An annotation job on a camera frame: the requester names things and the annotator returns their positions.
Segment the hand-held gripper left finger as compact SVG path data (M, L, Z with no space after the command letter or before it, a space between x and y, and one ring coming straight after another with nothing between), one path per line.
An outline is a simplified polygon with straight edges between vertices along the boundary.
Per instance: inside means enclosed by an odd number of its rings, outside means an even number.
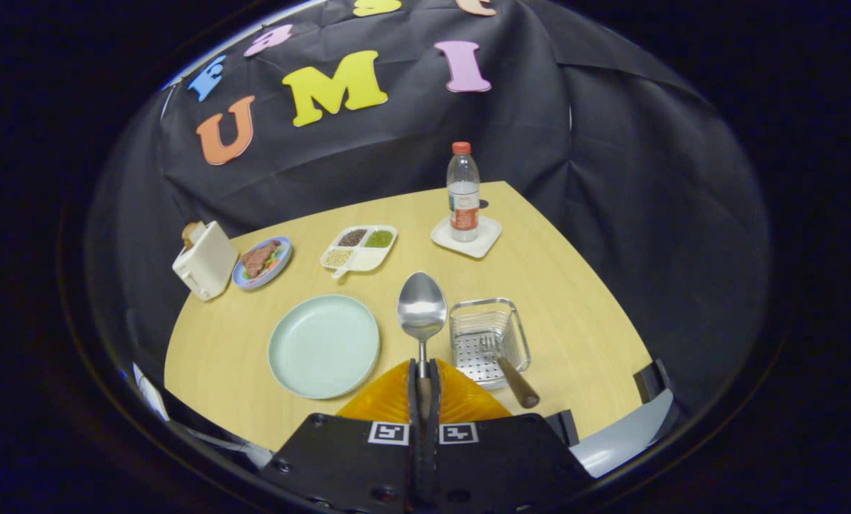
M421 420L415 359L393 388L406 399L406 421L312 413L263 469L264 481L328 513L412 513Z

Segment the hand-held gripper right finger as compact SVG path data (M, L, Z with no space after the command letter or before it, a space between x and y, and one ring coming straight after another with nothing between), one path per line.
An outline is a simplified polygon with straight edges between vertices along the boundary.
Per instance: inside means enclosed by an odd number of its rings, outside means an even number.
M570 502L594 478L537 414L440 423L450 388L430 362L425 429L425 511L543 513Z

